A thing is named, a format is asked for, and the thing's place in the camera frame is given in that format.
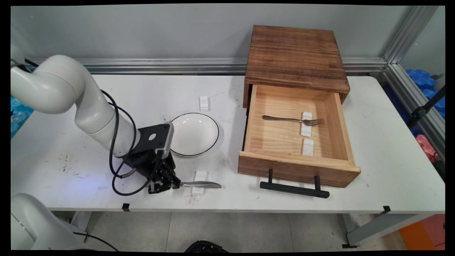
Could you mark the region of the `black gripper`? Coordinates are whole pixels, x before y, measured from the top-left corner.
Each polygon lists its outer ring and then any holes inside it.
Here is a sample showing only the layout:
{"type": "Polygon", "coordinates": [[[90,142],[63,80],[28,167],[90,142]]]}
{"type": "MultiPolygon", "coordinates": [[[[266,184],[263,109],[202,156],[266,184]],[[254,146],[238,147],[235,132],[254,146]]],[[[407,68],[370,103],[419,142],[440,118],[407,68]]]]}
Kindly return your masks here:
{"type": "Polygon", "coordinates": [[[153,150],[130,154],[124,157],[125,164],[136,169],[141,175],[151,180],[149,194],[161,193],[169,189],[180,188],[181,180],[176,176],[176,164],[172,153],[164,159],[158,159],[153,150]]]}

